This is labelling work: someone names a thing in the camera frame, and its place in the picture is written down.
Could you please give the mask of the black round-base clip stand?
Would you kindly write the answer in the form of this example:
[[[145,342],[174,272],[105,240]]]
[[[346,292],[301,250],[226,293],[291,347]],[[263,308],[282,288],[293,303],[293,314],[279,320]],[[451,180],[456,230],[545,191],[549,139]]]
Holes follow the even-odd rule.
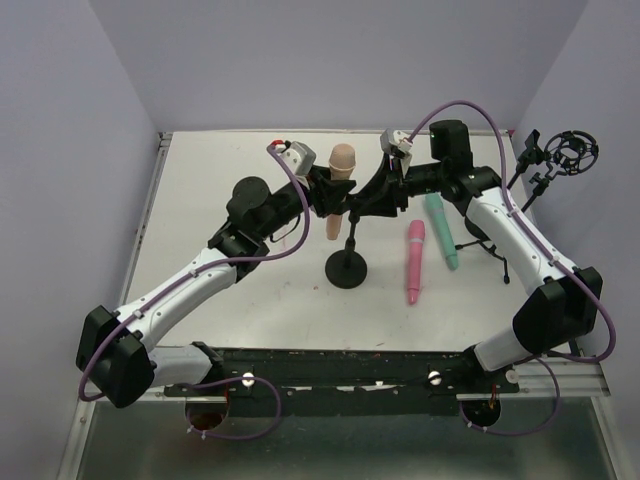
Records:
[[[334,252],[325,263],[327,280],[340,289],[354,289],[360,286],[367,276],[367,263],[356,251],[356,228],[360,221],[359,205],[348,196],[341,213],[349,213],[349,235],[344,248]]]

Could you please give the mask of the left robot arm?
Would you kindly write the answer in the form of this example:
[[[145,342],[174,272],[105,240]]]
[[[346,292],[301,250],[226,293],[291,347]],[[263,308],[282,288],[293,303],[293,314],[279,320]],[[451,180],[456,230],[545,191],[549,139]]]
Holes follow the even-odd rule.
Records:
[[[291,175],[276,192],[259,177],[240,180],[227,204],[226,222],[190,263],[138,299],[113,311],[98,306],[86,316],[76,354],[80,399],[92,401],[86,386],[93,384],[100,397],[123,408],[151,387],[198,385],[210,378],[219,362],[211,348],[197,342],[163,348],[160,340],[259,264],[300,249],[296,243],[272,254],[266,241],[296,218],[308,228],[311,215],[334,213],[355,185],[331,179],[326,167],[312,168],[305,178]]]

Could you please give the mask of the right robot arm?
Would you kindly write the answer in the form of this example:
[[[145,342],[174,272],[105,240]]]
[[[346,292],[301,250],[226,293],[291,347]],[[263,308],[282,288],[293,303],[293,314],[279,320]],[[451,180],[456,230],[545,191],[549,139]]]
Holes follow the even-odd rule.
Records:
[[[602,277],[580,268],[552,246],[518,210],[501,177],[477,167],[467,126],[460,120],[430,125],[432,162],[411,163],[413,138],[388,129],[380,138],[383,162],[353,196],[360,216],[395,217],[411,197],[438,192],[476,233],[506,257],[528,295],[511,325],[472,347],[476,366],[496,371],[590,333],[598,314]]]

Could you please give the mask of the pink microphone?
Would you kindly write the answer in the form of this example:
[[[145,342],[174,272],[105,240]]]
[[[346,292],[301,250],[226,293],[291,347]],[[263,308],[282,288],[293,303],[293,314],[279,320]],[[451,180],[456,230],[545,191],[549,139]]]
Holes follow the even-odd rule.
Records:
[[[426,238],[426,228],[422,220],[413,220],[408,228],[408,258],[407,273],[407,300],[409,305],[415,305],[421,292],[421,273],[423,260],[423,246]]]

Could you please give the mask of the teal microphone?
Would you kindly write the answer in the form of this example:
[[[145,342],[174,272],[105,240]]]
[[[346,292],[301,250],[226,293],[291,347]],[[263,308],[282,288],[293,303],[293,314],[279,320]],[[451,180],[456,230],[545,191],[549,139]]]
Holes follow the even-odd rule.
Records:
[[[450,271],[457,270],[459,268],[457,250],[446,219],[441,197],[437,193],[427,194],[424,199],[424,208],[447,267]]]

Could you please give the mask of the aluminium extrusion frame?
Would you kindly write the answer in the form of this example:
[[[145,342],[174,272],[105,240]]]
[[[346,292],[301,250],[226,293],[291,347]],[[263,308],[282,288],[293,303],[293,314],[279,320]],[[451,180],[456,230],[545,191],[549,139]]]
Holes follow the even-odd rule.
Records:
[[[272,138],[275,140],[283,141],[298,141],[308,145],[310,140],[328,140],[330,138],[330,131],[326,129],[320,130],[305,130],[305,129],[289,129],[280,131],[277,129],[229,129],[229,130],[212,130],[204,134],[204,139],[209,141],[213,146],[218,147],[222,152],[240,152],[240,151],[255,151],[258,146],[258,142],[261,138]],[[328,168],[331,172],[331,178],[333,180],[349,180],[341,179],[338,173]],[[312,216],[308,223],[309,227],[305,228],[306,231],[311,231]],[[276,239],[277,231],[266,241],[269,242]],[[508,263],[506,257],[498,250],[493,242],[488,240],[482,242],[489,245],[491,253],[494,257],[501,260],[507,272],[515,273]],[[125,287],[121,295],[121,305],[128,304],[142,295],[134,295],[130,287]],[[167,345],[164,343],[165,336],[160,340],[159,345],[163,348],[168,347],[182,347],[178,345]],[[226,348],[226,347],[213,347],[203,342],[197,342],[206,345],[214,352],[218,349],[269,349],[269,348]],[[288,348],[286,350],[332,350],[332,349],[304,349],[304,348]],[[472,348],[465,351],[470,358],[472,366],[477,367],[472,358]],[[354,350],[354,349],[336,349],[344,351],[391,351],[380,348],[374,348],[369,350]],[[456,351],[401,351],[401,352],[456,352]],[[509,364],[501,369],[505,370],[508,381],[517,383],[519,390],[516,393],[503,394],[492,393],[490,397],[483,399],[471,399],[467,396],[461,396],[457,403],[457,412],[464,413],[466,416],[467,424],[470,427],[478,428],[482,431],[487,431],[490,425],[498,418],[498,409],[500,403],[504,399],[517,399],[517,398],[582,398],[582,397],[599,397],[608,394],[608,386],[604,378],[600,364],[589,357],[572,357],[566,353],[560,352],[555,347],[551,354],[541,354],[533,357],[529,357],[524,360],[517,361]],[[486,373],[493,373],[496,371],[484,371]],[[204,382],[198,385],[187,385],[194,389],[204,389]],[[216,397],[211,403],[207,403],[203,400],[199,400],[194,404],[188,402],[183,397],[168,397],[165,395],[164,390],[169,386],[151,387],[137,401],[153,401],[153,400],[167,400],[180,402],[184,405],[187,413],[217,413],[221,416],[230,416],[230,406],[227,399]],[[99,391],[93,384],[87,384],[87,394],[92,396],[92,401],[81,401],[77,407],[76,413],[78,416],[92,416],[95,410],[95,406],[99,402],[109,402],[105,397],[98,395]],[[279,420],[286,416],[281,413],[275,413],[271,417],[273,420]]]

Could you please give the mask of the black tripod shock-mount stand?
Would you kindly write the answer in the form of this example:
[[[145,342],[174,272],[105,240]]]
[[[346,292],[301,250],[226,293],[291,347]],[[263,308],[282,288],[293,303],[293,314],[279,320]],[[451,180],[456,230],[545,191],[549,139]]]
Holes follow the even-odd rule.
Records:
[[[541,150],[544,154],[544,160],[541,164],[546,166],[547,171],[544,174],[535,172],[529,179],[533,189],[522,207],[524,212],[545,193],[556,177],[576,176],[584,173],[595,164],[599,157],[599,147],[594,137],[579,130],[565,131],[554,135]]]

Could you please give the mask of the black front mounting rail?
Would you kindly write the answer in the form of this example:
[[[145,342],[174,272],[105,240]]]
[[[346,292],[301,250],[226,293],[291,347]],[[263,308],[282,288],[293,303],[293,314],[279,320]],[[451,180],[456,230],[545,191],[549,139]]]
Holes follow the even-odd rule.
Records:
[[[229,401],[235,417],[428,414],[450,416],[458,399],[519,390],[505,370],[486,373],[464,352],[218,349],[204,389],[165,388],[194,404]]]

